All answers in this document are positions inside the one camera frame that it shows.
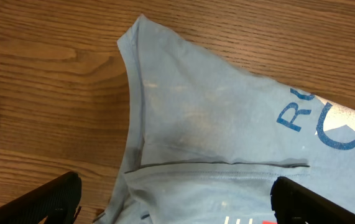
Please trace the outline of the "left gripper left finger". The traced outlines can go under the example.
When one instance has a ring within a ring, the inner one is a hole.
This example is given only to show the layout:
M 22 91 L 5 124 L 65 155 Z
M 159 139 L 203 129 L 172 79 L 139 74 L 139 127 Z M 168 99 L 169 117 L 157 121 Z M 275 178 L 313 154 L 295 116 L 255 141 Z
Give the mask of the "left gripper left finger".
M 67 172 L 0 207 L 0 224 L 74 224 L 81 206 L 82 181 Z

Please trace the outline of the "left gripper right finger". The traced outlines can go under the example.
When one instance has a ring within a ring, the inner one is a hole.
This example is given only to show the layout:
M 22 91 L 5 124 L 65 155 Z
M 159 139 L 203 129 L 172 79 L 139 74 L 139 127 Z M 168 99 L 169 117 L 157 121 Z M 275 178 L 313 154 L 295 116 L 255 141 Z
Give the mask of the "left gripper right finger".
M 270 191 L 278 224 L 355 224 L 355 214 L 280 176 Z

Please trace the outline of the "light blue t-shirt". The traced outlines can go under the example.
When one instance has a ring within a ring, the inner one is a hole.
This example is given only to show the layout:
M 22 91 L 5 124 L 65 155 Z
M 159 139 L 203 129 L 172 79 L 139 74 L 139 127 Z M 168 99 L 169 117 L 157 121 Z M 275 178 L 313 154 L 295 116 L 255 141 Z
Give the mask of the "light blue t-shirt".
M 355 213 L 355 110 L 137 18 L 118 40 L 126 149 L 98 223 L 270 223 L 280 176 Z

